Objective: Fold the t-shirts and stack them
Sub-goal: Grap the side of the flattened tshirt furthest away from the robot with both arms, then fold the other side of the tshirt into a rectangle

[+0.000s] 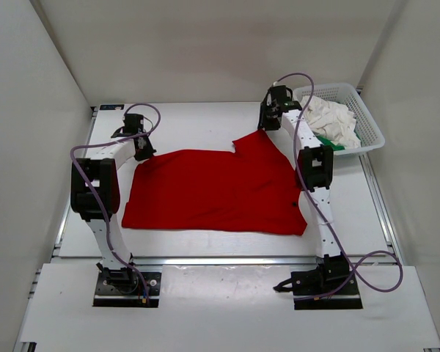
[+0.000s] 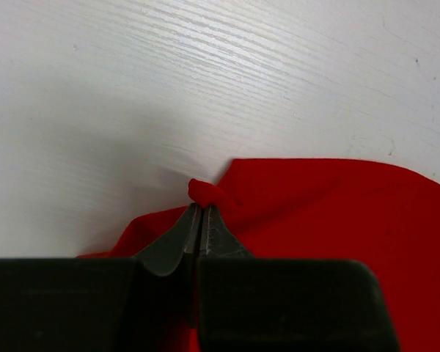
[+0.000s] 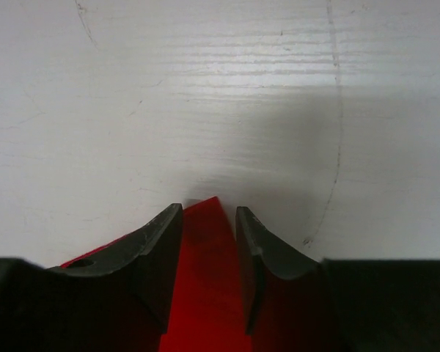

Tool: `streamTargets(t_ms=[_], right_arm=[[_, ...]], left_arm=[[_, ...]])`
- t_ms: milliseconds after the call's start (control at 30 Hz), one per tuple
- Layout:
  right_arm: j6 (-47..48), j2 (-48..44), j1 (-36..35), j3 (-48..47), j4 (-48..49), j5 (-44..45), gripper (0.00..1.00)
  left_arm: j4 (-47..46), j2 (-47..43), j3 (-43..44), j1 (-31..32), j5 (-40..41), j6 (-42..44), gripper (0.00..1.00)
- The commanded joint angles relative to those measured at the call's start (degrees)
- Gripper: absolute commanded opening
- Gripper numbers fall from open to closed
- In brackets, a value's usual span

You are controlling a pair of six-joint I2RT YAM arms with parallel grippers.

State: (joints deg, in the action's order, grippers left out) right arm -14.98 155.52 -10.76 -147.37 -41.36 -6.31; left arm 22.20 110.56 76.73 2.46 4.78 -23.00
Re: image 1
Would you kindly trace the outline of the red t shirt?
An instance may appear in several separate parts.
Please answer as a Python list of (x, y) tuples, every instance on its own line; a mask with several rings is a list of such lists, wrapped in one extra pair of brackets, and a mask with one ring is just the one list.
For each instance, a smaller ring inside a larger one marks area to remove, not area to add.
[(295, 170), (265, 131), (234, 151), (178, 150), (135, 169), (122, 227), (302, 235)]

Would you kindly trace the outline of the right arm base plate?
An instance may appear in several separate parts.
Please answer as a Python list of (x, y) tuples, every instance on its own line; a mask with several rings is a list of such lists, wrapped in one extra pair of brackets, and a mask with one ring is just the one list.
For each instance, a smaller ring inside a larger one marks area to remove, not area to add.
[(362, 309), (355, 276), (344, 261), (317, 264), (309, 271), (293, 271), (276, 286), (278, 293), (292, 293), (295, 310)]

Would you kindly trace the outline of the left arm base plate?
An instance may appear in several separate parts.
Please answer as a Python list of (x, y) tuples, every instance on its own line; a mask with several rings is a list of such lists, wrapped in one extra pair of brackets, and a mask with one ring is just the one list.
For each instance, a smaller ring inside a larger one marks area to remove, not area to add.
[(112, 270), (98, 263), (98, 279), (92, 305), (94, 307), (158, 308), (162, 273), (142, 272), (140, 276), (129, 268)]

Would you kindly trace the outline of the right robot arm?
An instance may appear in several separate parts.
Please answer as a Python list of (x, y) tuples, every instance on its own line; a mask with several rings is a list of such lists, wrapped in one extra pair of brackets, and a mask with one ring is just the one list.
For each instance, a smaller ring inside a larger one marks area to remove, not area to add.
[(334, 151), (312, 132), (304, 117), (306, 108), (293, 99), (291, 89), (285, 85), (269, 87), (260, 104), (258, 128), (284, 128), (293, 139), (297, 183), (307, 197), (319, 234), (316, 268), (293, 272), (289, 280), (274, 289), (292, 292), (299, 301), (317, 301), (344, 286), (350, 267), (334, 230), (330, 205)]

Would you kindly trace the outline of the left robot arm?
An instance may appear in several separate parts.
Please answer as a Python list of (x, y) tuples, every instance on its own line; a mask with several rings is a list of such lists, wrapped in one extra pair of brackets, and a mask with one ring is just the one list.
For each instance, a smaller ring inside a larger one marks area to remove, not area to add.
[(72, 161), (70, 206), (91, 229), (102, 260), (98, 268), (108, 284), (122, 293), (132, 293), (145, 279), (133, 264), (133, 255), (122, 239), (117, 220), (120, 186), (117, 171), (127, 161), (145, 161), (154, 156), (149, 137), (158, 126), (144, 127), (142, 114), (125, 113), (123, 126), (112, 141), (78, 145), (70, 150)]

